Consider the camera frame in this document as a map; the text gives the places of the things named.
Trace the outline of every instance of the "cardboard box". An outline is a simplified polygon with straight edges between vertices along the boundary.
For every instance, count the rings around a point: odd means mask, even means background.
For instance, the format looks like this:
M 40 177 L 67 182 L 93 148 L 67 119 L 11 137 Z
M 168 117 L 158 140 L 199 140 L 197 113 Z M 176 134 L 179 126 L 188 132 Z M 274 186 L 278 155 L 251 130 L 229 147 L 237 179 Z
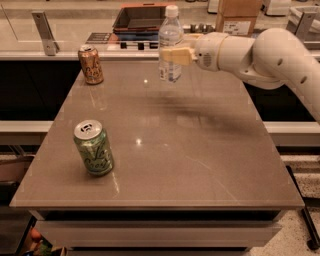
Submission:
M 261 7 L 262 0 L 220 0 L 218 13 L 224 17 L 254 17 Z
M 250 37 L 256 21 L 257 17 L 225 17 L 221 13 L 218 13 L 216 18 L 216 32 Z

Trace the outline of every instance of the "water bottle cap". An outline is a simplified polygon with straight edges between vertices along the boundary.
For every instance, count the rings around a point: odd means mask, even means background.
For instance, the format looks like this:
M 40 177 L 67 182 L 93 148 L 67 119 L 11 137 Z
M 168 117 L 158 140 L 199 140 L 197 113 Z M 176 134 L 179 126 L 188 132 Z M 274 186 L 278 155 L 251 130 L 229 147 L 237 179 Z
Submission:
M 176 5 L 168 5 L 166 7 L 166 17 L 177 17 L 179 13 L 179 8 Z

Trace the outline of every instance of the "can lid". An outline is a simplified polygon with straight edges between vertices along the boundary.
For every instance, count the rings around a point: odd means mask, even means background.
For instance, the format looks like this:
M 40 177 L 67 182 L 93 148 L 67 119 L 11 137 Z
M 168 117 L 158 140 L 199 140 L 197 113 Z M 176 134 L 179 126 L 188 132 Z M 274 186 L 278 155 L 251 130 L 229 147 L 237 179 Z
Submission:
M 91 44 L 83 44 L 80 46 L 80 52 L 90 52 L 94 50 L 94 46 Z
M 176 5 L 168 5 L 166 7 L 166 13 L 165 16 L 166 17 L 170 17 L 170 18 L 174 18 L 177 17 L 179 13 L 179 8 Z
M 74 136 L 81 140 L 90 140 L 97 137 L 102 131 L 102 125 L 96 120 L 85 120 L 74 129 Z

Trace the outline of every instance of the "brown can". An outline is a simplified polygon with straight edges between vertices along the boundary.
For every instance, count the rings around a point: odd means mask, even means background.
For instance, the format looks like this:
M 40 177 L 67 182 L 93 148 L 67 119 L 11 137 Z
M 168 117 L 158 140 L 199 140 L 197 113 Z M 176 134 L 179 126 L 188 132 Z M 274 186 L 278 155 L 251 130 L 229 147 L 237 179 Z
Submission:
M 88 84 L 103 81 L 103 73 L 97 49 L 93 45 L 84 44 L 78 52 L 81 68 Z

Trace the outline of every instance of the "plastic water bottle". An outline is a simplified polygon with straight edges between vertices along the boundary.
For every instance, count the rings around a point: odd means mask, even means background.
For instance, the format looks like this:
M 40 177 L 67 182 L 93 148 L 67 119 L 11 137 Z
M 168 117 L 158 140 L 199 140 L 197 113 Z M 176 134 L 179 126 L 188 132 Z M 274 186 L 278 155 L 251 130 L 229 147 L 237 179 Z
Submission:
M 178 19 L 178 6 L 168 5 L 166 7 L 166 19 L 159 29 L 159 51 L 167 46 L 174 46 L 183 38 L 183 27 Z M 181 65 L 166 62 L 159 58 L 160 79 L 174 83 L 181 76 Z

